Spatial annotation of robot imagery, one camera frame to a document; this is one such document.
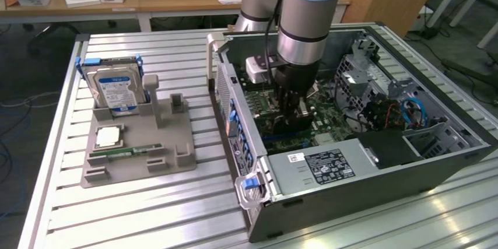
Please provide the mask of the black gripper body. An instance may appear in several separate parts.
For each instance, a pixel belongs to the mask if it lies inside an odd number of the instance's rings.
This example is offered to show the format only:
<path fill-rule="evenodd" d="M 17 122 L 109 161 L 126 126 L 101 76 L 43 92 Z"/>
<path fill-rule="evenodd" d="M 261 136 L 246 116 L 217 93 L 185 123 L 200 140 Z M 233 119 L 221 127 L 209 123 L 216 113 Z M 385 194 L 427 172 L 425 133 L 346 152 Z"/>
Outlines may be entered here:
<path fill-rule="evenodd" d="M 320 61 L 309 65 L 285 64 L 278 66 L 274 75 L 277 96 L 305 97 L 314 85 L 320 66 Z"/>

